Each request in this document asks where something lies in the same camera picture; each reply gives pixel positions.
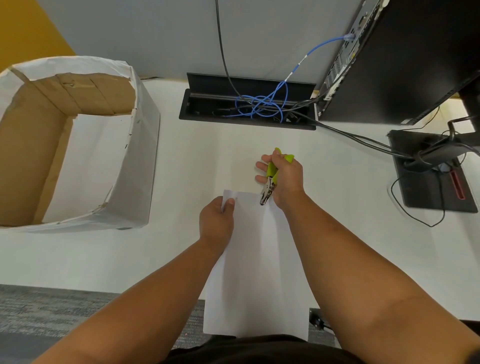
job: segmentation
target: cardboard box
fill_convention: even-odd
[[[146,225],[159,126],[125,62],[52,57],[0,73],[0,227]]]

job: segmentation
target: yellow wall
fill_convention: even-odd
[[[35,0],[0,0],[0,72],[35,58],[72,55]]]

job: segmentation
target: hand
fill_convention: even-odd
[[[235,200],[229,198],[222,212],[222,196],[216,197],[200,213],[200,239],[225,249],[233,232]]]
[[[286,207],[289,197],[305,194],[303,189],[303,167],[294,159],[289,163],[284,159],[285,154],[275,149],[272,155],[262,155],[262,161],[265,163],[273,162],[278,168],[277,186],[275,187],[272,197],[276,205],[282,210]],[[255,166],[264,172],[267,172],[268,164],[257,162]],[[260,183],[267,183],[265,176],[255,176],[255,180]]]

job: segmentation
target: left hand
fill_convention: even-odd
[[[235,200],[229,198],[222,212],[222,196],[216,197],[200,213],[200,239],[225,249],[233,232]]]

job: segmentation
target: gray carpet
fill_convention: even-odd
[[[0,364],[29,364],[117,294],[0,285]],[[199,300],[175,348],[202,345],[204,301]],[[309,342],[334,345],[312,325]]]

